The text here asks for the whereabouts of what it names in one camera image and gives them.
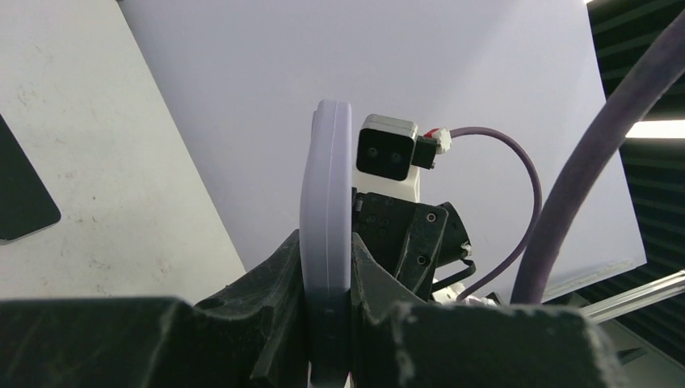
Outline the phone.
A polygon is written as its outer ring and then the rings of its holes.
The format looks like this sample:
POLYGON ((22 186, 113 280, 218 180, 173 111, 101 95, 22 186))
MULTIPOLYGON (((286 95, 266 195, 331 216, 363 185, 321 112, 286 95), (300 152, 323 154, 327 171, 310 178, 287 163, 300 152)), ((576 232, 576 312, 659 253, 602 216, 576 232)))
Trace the phone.
POLYGON ((351 134, 351 105, 322 100, 313 114, 299 221, 311 387, 344 387, 351 369, 351 134))

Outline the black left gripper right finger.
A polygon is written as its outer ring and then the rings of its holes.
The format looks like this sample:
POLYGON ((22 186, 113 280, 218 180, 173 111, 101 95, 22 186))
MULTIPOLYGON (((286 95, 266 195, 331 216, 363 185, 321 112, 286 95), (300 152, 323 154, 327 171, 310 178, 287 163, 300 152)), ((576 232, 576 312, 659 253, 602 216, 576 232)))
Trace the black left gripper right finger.
POLYGON ((357 387, 626 387, 606 334, 575 310, 427 303, 352 246, 357 387))

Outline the black phone case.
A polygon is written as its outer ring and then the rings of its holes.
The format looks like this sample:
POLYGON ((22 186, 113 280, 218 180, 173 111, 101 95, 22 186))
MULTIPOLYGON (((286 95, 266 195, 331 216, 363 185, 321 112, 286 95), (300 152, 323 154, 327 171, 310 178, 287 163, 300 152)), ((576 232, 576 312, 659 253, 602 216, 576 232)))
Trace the black phone case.
POLYGON ((60 220, 56 202, 1 119, 1 243, 14 242, 60 220))

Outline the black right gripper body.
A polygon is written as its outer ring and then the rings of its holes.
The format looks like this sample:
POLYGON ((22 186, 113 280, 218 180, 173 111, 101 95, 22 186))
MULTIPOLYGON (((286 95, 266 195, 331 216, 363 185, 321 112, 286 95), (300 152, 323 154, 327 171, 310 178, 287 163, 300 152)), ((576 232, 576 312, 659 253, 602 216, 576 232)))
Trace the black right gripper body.
POLYGON ((422 300, 473 274, 470 238, 449 202, 425 205, 357 192, 352 229, 373 259, 422 300))

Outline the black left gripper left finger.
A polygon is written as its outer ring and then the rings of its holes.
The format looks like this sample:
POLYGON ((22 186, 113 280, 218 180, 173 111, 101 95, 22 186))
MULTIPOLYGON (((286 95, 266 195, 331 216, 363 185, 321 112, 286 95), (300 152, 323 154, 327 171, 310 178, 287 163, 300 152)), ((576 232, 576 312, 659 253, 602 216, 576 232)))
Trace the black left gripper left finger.
POLYGON ((175 297, 1 304, 4 387, 304 387, 297 233, 190 305, 175 297))

